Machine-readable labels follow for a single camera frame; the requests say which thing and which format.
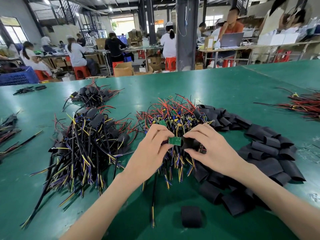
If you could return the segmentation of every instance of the red plastic stool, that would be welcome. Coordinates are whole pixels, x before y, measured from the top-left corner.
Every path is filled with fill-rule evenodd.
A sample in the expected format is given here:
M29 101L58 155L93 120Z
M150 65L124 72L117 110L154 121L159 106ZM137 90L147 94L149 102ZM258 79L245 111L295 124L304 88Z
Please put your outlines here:
M176 70L176 57L167 57L165 59L165 70L173 72Z
M74 67L74 74L77 80L83 80L86 77L91 76L89 69L85 65Z
M278 54L281 54L284 50L283 49L280 49L278 50ZM287 62L289 61L289 58L290 58L290 54L291 54L292 51L286 51L285 52L285 55L277 55L275 60L274 60L274 63L278 63L278 62Z
M120 63L123 63L123 61L113 62L112 63L112 68L114 69Z
M37 74L37 77L40 81L52 79L52 77L46 71L34 70L34 72Z
M143 50L138 50L138 59L140 59L140 58L142 58L142 59L146 58Z
M224 60L223 63L222 63L222 67L223 68L228 67L229 61L230 61L230 67L232 67L234 60Z

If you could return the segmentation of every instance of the blue plastic crate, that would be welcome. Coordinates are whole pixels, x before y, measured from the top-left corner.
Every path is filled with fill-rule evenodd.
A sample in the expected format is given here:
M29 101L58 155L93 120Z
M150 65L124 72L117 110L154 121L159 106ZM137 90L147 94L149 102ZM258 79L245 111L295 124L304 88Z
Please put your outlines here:
M36 84L39 82L38 76L31 66L20 68L25 69L25 71L0 75L0 86Z

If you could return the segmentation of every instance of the left hand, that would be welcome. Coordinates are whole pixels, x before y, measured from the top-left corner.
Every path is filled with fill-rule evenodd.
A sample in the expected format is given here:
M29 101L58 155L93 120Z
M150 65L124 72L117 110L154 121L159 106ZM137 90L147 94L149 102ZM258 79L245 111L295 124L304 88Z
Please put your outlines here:
M146 137L139 143L122 172L130 182L138 187L157 171L166 152L173 147L170 144L161 145L168 137L174 137L174 134L165 126L151 125Z

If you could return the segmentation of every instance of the green tabletop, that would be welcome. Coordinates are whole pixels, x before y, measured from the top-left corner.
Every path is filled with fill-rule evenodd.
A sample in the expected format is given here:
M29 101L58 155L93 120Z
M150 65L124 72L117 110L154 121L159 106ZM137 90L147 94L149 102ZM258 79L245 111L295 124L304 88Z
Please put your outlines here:
M136 111L147 110L152 103L157 102L158 97L166 98L179 93L187 97L192 95L196 103L224 107L253 123L270 126L299 147L296 163L307 181L304 184L288 184L286 188L318 207L319 203L313 199L320 193L320 159L315 155L320 150L311 144L320 138L319 124L305 121L298 113L253 102L288 102L286 96L289 94L274 87L287 88L298 94L309 93L305 87L319 89L319 72L320 61L300 61L113 77L98 79L97 83L110 84L113 89L125 88L121 94L107 102L116 108L111 111L111 116L117 119L122 119L128 113L132 113L130 117L133 118ZM54 127L37 126L53 125L54 113L58 118L68 118L66 113L61 112L64 98L89 83L88 80L48 83L46 90L17 96L12 94L24 86L0 87L0 117L6 118L23 109L18 114L18 126L22 131L2 146L1 150L44 130L23 148L6 157L0 165L0 240L58 239L98 198L98 192L89 188L83 199L75 197L65 208L58 208L68 193L49 194L29 227L25 230L19 228L36 205L46 177L45 174L29 177L29 174L48 166L48 149L53 145L50 137ZM69 105L66 112L72 114L77 108L77 105ZM223 135L234 149L248 144L243 131L223 132ZM113 166L105 175L108 184L112 171ZM281 220L262 208L233 218L222 205L212 205L199 195L199 184L193 177L184 177L184 181L179 183L177 172L174 172L170 190L167 190L163 178L157 181L154 207L156 227L152 229L152 185L153 178L144 193L138 189L132 194L110 225L105 239L296 239ZM205 214L203 228L183 228L180 208L186 205L202 209Z

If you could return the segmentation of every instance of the black shirt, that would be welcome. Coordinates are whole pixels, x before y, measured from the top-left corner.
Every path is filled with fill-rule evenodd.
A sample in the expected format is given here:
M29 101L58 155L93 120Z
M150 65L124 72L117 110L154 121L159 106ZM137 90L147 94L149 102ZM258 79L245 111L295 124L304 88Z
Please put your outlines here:
M86 40L82 37L81 39L77 39L77 43L80 44L82 47L86 46Z
M106 44L104 46L104 49L110 50L111 56L116 57L121 55L120 49L123 49L125 47L126 45L122 43L121 40L119 40L118 38L114 38L114 39L106 39Z

